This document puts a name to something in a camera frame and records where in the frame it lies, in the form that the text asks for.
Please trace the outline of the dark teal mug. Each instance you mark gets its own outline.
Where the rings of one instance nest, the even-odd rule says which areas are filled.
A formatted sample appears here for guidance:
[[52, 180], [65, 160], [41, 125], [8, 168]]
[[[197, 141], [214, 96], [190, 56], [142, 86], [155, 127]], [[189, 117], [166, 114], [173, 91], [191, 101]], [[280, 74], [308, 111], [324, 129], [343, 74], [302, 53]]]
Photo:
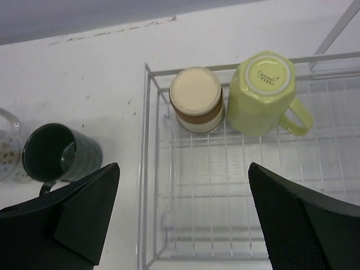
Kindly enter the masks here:
[[93, 173], [102, 161], [102, 149], [94, 139], [59, 123], [36, 129], [22, 150], [26, 173], [43, 183], [40, 196], [57, 182], [75, 182]]

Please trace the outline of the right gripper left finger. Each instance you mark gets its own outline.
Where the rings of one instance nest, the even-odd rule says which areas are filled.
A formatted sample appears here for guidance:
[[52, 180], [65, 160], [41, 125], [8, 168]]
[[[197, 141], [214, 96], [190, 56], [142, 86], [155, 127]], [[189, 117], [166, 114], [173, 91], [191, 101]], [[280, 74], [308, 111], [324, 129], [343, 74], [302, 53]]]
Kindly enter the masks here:
[[1, 269], [99, 265], [120, 178], [117, 163], [1, 210]]

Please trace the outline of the light green mug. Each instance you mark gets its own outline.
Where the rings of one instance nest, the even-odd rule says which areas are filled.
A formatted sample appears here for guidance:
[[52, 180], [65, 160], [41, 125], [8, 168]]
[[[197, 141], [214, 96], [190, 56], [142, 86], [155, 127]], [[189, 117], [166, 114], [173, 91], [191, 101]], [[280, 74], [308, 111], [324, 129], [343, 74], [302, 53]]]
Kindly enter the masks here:
[[313, 116], [296, 96], [294, 64], [272, 51], [239, 64], [229, 84], [227, 119], [246, 136], [261, 137], [277, 126], [306, 135]]

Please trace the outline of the cream and brown cup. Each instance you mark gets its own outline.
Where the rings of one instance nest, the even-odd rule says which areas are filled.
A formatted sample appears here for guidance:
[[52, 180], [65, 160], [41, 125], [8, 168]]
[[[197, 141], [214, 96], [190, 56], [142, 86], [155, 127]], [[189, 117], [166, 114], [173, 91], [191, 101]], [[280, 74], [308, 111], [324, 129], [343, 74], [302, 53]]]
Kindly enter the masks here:
[[194, 134], [216, 130], [225, 116], [221, 83], [205, 67], [178, 73], [170, 85], [169, 100], [181, 126]]

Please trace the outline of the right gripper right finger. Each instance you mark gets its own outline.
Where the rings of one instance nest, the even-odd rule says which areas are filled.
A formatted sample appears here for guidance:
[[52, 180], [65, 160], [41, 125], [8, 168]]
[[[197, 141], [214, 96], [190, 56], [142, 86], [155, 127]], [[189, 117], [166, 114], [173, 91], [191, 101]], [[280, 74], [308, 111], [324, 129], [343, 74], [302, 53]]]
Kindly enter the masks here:
[[251, 193], [273, 269], [359, 269], [359, 206], [251, 163]]

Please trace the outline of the white floral mug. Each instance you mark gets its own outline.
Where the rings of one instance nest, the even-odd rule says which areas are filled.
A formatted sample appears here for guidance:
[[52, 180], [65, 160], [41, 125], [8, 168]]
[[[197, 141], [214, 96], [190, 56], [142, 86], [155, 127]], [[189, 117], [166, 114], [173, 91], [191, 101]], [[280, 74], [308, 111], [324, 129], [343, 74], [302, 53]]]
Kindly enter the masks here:
[[10, 127], [1, 127], [1, 182], [25, 182], [28, 179], [22, 156], [25, 138], [20, 120], [11, 112], [1, 108], [1, 118]]

